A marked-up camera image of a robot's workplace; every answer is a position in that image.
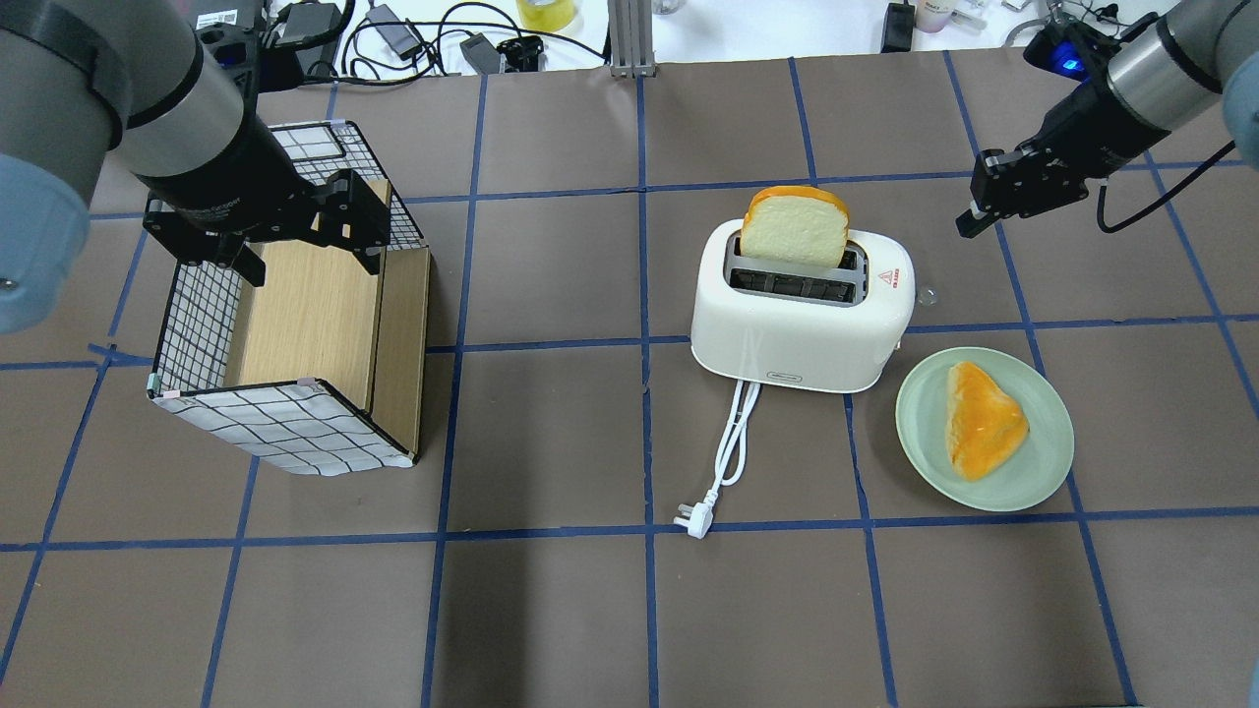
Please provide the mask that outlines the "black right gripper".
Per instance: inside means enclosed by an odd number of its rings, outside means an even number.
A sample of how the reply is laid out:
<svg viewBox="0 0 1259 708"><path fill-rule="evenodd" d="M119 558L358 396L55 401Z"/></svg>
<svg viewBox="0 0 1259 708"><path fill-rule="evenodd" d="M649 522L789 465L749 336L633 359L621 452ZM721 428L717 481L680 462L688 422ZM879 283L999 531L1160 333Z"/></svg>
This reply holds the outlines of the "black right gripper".
<svg viewBox="0 0 1259 708"><path fill-rule="evenodd" d="M969 193L968 209L956 218L956 229L966 239L988 231L993 220L1032 218L1090 197L1085 176L1051 149L1035 145L976 152Z"/></svg>

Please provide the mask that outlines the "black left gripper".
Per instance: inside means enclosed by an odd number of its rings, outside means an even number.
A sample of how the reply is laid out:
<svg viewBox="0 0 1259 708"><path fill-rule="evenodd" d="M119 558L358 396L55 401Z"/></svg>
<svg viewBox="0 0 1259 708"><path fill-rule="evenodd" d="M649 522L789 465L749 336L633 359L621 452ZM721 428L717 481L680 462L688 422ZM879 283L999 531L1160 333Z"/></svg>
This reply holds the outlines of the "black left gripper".
<svg viewBox="0 0 1259 708"><path fill-rule="evenodd" d="M170 179L146 176L144 183L144 227L179 265L210 262L234 270L256 288L266 285L266 265L252 243L340 248L369 276L379 276L392 241L387 198L353 169L337 169L320 184L295 175L274 186L248 186L238 197L227 197L219 185L206 207L180 205Z"/></svg>

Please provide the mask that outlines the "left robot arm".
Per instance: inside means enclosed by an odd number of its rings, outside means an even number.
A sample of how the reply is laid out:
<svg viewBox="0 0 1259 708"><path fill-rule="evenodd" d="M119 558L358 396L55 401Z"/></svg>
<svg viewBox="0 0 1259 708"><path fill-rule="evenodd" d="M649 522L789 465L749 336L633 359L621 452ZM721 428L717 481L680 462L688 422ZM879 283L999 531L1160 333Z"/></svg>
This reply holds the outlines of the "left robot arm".
<svg viewBox="0 0 1259 708"><path fill-rule="evenodd" d="M262 286L252 244L296 239L381 272L387 202L349 169L302 178L256 112L262 92L302 84L300 52L335 35L198 29L166 1L5 1L3 331L55 309L112 151L149 186L145 229L181 265Z"/></svg>

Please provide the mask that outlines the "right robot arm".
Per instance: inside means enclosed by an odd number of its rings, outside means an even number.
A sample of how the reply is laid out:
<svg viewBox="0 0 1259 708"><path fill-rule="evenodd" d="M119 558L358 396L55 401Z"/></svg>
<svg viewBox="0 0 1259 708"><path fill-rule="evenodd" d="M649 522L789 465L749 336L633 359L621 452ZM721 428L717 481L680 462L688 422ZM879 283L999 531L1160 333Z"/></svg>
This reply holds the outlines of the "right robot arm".
<svg viewBox="0 0 1259 708"><path fill-rule="evenodd" d="M1254 1L1177 3L1121 37L1080 20L1047 21L1022 57L1075 89L1031 139L977 155L959 234L1083 202L1088 180L1110 176L1214 105L1222 105L1228 151L1255 165L1256 21Z"/></svg>

